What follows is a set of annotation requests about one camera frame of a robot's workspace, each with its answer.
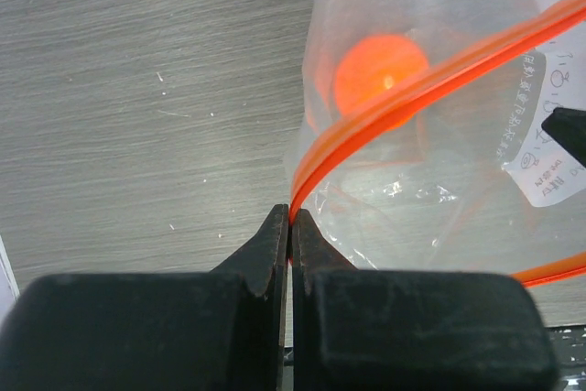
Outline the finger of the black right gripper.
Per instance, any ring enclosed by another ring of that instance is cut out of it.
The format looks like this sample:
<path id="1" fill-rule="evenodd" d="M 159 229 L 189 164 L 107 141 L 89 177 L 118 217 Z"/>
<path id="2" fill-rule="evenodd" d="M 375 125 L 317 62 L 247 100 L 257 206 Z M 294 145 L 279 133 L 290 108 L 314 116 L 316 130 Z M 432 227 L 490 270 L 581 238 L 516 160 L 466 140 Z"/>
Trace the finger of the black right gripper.
<path id="1" fill-rule="evenodd" d="M 582 166 L 586 166 L 586 112 L 556 107 L 541 128 Z"/>

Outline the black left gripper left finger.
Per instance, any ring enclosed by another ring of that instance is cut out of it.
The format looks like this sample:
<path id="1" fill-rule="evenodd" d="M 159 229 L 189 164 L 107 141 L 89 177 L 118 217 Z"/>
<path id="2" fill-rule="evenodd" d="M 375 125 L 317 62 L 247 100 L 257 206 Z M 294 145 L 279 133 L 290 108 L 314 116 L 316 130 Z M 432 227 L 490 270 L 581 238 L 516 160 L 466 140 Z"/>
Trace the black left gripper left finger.
<path id="1" fill-rule="evenodd" d="M 1 329 L 4 390 L 278 390 L 288 207 L 208 272 L 66 273 Z"/>

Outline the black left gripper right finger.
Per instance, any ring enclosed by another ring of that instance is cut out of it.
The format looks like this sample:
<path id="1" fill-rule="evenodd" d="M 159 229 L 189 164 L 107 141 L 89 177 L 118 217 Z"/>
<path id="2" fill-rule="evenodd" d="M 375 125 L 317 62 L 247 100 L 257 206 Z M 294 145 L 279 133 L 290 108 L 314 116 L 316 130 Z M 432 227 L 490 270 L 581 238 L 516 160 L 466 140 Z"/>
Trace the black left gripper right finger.
<path id="1" fill-rule="evenodd" d="M 537 306 L 491 273 L 368 270 L 290 220 L 297 390 L 549 390 L 559 366 Z"/>

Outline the clear zip bag orange zipper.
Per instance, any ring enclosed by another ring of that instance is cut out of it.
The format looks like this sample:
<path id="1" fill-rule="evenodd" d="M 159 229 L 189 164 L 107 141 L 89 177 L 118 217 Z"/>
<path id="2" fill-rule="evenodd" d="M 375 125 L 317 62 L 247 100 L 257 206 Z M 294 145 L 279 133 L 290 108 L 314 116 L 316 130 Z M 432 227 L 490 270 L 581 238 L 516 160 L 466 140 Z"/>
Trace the clear zip bag orange zipper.
<path id="1" fill-rule="evenodd" d="M 314 0 L 311 32 L 405 33 L 429 67 L 287 160 L 290 217 L 310 213 L 353 264 L 585 272 L 585 167 L 542 128 L 585 111 L 585 0 Z"/>

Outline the orange tangerine with leaf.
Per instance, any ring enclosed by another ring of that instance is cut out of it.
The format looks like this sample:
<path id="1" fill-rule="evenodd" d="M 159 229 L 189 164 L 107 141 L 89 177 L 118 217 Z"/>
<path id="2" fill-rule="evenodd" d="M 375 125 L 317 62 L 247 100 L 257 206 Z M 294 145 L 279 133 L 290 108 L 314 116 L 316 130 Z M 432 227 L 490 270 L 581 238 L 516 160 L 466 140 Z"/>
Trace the orange tangerine with leaf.
<path id="1" fill-rule="evenodd" d="M 302 128 L 317 136 L 429 65 L 428 52 L 405 33 L 311 32 L 302 65 Z"/>

